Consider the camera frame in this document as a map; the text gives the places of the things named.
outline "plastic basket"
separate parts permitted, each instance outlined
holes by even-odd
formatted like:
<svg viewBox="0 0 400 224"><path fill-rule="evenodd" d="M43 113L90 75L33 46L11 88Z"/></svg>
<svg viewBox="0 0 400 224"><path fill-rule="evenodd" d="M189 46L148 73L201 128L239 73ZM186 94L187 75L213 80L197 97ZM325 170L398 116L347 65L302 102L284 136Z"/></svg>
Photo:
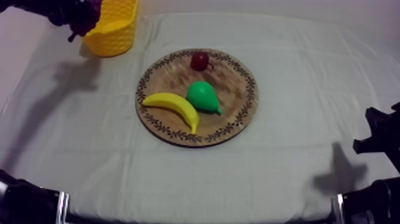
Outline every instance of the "plastic basket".
<svg viewBox="0 0 400 224"><path fill-rule="evenodd" d="M138 0L102 0L100 20L83 42L101 57L125 53L135 38L137 10Z"/></svg>

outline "white tablecloth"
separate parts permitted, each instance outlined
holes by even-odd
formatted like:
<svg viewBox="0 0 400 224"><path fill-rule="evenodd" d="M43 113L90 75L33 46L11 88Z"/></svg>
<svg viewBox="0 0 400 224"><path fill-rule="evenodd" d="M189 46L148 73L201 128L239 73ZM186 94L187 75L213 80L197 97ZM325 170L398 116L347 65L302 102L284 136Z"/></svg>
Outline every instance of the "white tablecloth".
<svg viewBox="0 0 400 224"><path fill-rule="evenodd" d="M396 175L355 155L365 109L400 101L398 39L247 14L140 17L124 55L93 59L50 30L0 117L0 167L71 194L71 211L122 221L281 222L322 217L329 198ZM259 106L237 137L202 150L152 136L135 111L143 72L165 54L214 48L256 78Z"/></svg>

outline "green pear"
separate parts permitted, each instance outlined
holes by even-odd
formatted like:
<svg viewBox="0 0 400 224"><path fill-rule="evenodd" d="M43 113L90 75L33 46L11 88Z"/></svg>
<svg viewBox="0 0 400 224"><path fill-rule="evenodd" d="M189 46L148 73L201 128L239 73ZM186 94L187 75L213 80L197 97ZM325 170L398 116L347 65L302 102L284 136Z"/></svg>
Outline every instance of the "green pear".
<svg viewBox="0 0 400 224"><path fill-rule="evenodd" d="M208 82L193 82L186 99L199 110L222 114L217 94Z"/></svg>

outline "round wooden plate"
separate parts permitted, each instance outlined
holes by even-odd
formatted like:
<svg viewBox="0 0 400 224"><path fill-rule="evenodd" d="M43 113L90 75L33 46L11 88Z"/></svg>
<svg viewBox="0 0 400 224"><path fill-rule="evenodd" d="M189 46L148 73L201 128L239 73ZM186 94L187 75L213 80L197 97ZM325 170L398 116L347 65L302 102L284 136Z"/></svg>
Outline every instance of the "round wooden plate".
<svg viewBox="0 0 400 224"><path fill-rule="evenodd" d="M196 52L210 57L205 71L190 68ZM197 134L173 111L143 107L151 94L170 92L186 98L190 84L204 80L211 84L220 101L222 115L200 113ZM257 84L251 72L229 54L213 49L185 49L156 61L145 72L136 91L136 111L142 123L157 137L184 147L205 147L224 142L242 131L251 121L258 105Z"/></svg>

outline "banana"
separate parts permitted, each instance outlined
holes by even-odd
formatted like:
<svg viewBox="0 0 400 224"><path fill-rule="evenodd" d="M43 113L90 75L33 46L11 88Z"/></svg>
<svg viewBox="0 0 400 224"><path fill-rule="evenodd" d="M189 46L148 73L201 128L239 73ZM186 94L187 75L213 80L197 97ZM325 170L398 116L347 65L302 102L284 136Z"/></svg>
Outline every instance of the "banana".
<svg viewBox="0 0 400 224"><path fill-rule="evenodd" d="M160 92L146 97L142 104L144 106L167 108L178 112L182 115L185 122L192 128L192 134L196 134L200 119L199 114L183 97L176 94Z"/></svg>

